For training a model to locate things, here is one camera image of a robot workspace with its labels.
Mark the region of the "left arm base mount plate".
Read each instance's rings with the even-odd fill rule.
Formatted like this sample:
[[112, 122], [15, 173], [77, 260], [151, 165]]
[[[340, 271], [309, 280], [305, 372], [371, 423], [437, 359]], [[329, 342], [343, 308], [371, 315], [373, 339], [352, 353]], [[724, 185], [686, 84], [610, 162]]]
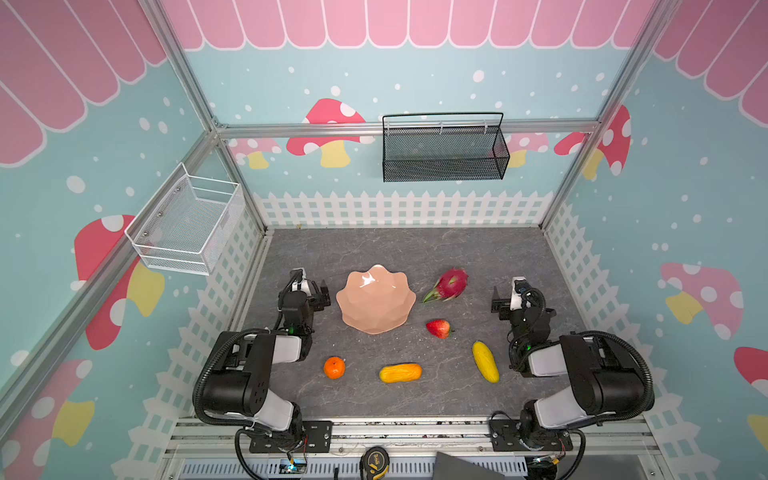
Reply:
[[252, 454], [329, 453], [333, 426], [332, 421], [305, 420], [298, 429], [292, 426], [271, 436], [258, 433], [250, 440], [248, 449]]

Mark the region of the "fake orange tangerine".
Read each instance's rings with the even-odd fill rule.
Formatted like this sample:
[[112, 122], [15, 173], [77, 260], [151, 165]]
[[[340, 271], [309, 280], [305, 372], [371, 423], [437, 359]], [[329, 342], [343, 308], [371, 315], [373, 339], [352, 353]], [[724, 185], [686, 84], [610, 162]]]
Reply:
[[325, 361], [323, 371], [326, 377], [331, 380], [340, 379], [346, 373], [346, 363], [340, 357], [330, 357]]

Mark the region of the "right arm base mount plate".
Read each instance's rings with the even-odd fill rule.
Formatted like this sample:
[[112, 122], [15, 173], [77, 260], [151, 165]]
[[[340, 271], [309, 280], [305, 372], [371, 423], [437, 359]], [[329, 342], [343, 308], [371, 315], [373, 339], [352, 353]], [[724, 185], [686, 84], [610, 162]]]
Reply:
[[534, 425], [530, 430], [518, 419], [506, 417], [488, 420], [494, 452], [570, 452], [573, 442], [564, 430], [547, 430]]

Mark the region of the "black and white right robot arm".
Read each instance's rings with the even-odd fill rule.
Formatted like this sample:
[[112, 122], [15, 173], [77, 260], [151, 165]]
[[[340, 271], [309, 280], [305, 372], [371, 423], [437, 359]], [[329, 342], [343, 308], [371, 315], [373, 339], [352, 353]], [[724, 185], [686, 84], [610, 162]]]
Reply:
[[654, 406], [651, 369], [639, 351], [617, 335], [597, 330], [550, 338], [556, 310], [525, 278], [513, 279], [511, 296], [493, 291], [491, 311], [510, 324], [510, 369], [525, 378], [563, 377], [568, 386], [529, 400], [517, 418], [488, 419], [496, 451], [572, 448], [576, 429], [633, 419]]

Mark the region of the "magenta fake dragon fruit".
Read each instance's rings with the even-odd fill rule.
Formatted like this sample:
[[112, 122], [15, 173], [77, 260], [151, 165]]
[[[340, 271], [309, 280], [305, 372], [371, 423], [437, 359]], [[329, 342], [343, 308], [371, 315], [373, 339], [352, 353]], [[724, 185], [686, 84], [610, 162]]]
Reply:
[[447, 301], [454, 299], [466, 290], [468, 283], [469, 275], [465, 270], [450, 269], [440, 277], [422, 302], [428, 303], [437, 300]]

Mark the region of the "red fake strawberry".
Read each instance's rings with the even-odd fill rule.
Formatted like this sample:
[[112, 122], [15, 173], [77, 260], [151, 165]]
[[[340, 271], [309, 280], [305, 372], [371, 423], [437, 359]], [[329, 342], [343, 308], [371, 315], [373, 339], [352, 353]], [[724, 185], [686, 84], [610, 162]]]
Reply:
[[431, 335], [439, 339], [447, 339], [453, 333], [453, 329], [450, 323], [444, 319], [437, 319], [428, 322], [426, 324], [426, 329]]

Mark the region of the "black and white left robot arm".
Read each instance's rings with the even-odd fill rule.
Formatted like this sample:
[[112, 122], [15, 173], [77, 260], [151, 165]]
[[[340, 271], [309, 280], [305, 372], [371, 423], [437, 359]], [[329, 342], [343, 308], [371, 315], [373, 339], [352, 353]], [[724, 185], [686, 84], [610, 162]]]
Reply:
[[278, 364], [304, 361], [311, 350], [314, 314], [331, 305], [328, 287], [296, 270], [278, 294], [278, 319], [269, 328], [225, 331], [219, 335], [193, 388], [195, 416], [288, 451], [306, 441], [300, 407], [270, 389]]

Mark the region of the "orange-yellow fake mango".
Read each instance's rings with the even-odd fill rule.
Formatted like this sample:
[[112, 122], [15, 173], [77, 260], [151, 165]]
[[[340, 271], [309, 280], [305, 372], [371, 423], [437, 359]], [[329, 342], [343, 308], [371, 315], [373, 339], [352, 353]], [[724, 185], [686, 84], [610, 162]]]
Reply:
[[385, 384], [405, 383], [419, 380], [423, 369], [416, 363], [403, 363], [383, 367], [379, 379]]

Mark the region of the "yellow fake lemon fruit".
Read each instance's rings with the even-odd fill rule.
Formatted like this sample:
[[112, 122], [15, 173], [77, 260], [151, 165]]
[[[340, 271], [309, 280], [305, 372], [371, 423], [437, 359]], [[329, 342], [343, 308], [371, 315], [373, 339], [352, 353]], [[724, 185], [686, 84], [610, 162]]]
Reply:
[[472, 346], [472, 354], [483, 378], [492, 384], [498, 383], [500, 381], [500, 373], [490, 348], [485, 343], [476, 341]]

